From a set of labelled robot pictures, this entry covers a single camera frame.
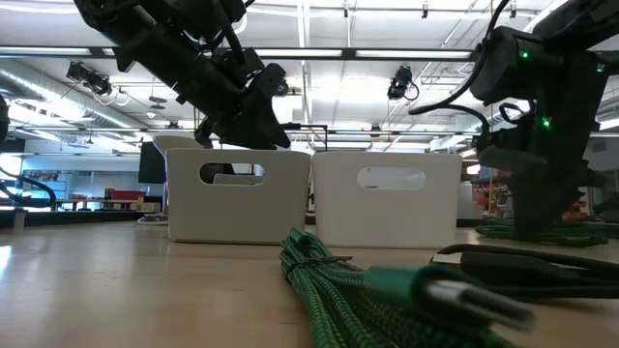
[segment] wooden table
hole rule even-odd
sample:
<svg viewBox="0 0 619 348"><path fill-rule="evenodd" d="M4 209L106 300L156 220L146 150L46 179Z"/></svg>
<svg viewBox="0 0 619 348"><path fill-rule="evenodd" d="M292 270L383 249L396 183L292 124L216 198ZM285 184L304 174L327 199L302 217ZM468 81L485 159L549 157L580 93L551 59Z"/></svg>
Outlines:
<svg viewBox="0 0 619 348"><path fill-rule="evenodd" d="M134 223L0 235L2 347L311 347L305 310L283 280L277 246L169 243ZM458 231L454 243L480 241ZM493 243L514 245L512 243ZM523 246L619 262L619 244ZM353 262L426 263L431 250L334 249ZM618 301L534 305L527 347L619 347Z"/></svg>

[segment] white plastic bin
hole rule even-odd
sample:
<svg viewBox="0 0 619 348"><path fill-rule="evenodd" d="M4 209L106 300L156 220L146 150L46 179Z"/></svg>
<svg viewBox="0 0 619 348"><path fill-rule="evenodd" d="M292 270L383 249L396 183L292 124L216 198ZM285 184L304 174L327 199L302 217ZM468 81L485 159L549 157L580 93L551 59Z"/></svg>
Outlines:
<svg viewBox="0 0 619 348"><path fill-rule="evenodd" d="M317 236L334 247L450 245L457 224L461 164L458 155L318 154L312 164ZM362 169L369 167L419 170L399 186L385 179L386 183L362 187Z"/></svg>
<svg viewBox="0 0 619 348"><path fill-rule="evenodd" d="M171 149L166 153L169 237L179 242L276 244L303 228L310 156L298 152ZM262 183L199 177L207 163L255 163Z"/></svg>

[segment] coiled green cable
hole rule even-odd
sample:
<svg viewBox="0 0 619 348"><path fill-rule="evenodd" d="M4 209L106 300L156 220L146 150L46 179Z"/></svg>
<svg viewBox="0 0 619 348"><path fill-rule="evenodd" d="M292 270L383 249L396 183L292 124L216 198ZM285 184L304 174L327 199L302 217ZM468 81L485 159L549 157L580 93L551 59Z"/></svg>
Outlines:
<svg viewBox="0 0 619 348"><path fill-rule="evenodd" d="M309 313L316 347L514 347L489 322L416 290L433 279L476 283L464 274L436 265L363 271L298 230L281 246L282 270Z"/></svg>
<svg viewBox="0 0 619 348"><path fill-rule="evenodd" d="M514 221L508 218L487 218L475 231L488 238L515 239ZM608 238L584 223L555 222L551 230L537 236L535 241L529 242L561 247L593 247L608 244Z"/></svg>

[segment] shelf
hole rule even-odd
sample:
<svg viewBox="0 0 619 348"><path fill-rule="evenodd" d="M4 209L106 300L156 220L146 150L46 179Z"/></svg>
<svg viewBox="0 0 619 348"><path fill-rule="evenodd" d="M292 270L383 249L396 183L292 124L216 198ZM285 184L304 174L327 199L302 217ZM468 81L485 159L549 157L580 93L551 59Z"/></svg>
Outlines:
<svg viewBox="0 0 619 348"><path fill-rule="evenodd" d="M510 178L494 177L494 178L491 178L491 179L492 179L493 183L500 183L500 182L504 182L506 179L510 179ZM473 185L490 184L490 178L471 180L471 184L473 184Z"/></svg>

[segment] computer monitor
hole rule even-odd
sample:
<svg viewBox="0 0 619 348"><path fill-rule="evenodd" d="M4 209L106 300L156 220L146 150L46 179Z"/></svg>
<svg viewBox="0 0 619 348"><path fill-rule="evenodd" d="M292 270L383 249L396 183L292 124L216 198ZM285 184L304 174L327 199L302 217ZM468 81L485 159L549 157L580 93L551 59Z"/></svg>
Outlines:
<svg viewBox="0 0 619 348"><path fill-rule="evenodd" d="M142 143L137 177L140 184L165 183L165 159L152 142Z"/></svg>

